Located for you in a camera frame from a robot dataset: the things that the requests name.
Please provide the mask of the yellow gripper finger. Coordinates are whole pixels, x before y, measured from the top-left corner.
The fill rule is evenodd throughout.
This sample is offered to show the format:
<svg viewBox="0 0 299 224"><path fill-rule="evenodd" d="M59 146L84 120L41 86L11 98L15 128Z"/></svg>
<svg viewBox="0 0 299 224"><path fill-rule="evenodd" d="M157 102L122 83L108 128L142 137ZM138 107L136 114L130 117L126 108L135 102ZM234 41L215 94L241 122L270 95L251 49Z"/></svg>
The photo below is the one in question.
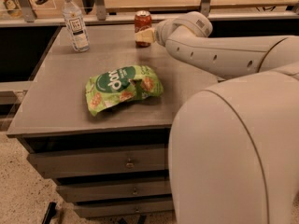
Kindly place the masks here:
<svg viewBox="0 0 299 224"><path fill-rule="evenodd" d="M154 43L155 38L155 29L147 28L145 30L139 31L135 33L135 41L136 42L144 42L144 43Z"/></svg>

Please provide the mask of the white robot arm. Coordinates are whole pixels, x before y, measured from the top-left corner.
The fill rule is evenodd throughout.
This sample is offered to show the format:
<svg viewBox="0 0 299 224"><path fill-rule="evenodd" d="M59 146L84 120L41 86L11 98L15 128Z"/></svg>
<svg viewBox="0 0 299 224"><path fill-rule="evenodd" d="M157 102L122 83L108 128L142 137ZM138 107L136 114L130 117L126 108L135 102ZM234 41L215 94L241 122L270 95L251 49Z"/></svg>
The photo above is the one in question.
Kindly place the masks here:
<svg viewBox="0 0 299 224"><path fill-rule="evenodd" d="M220 78L172 123L177 224L291 224L299 190L299 36L211 37L199 12L136 33Z"/></svg>

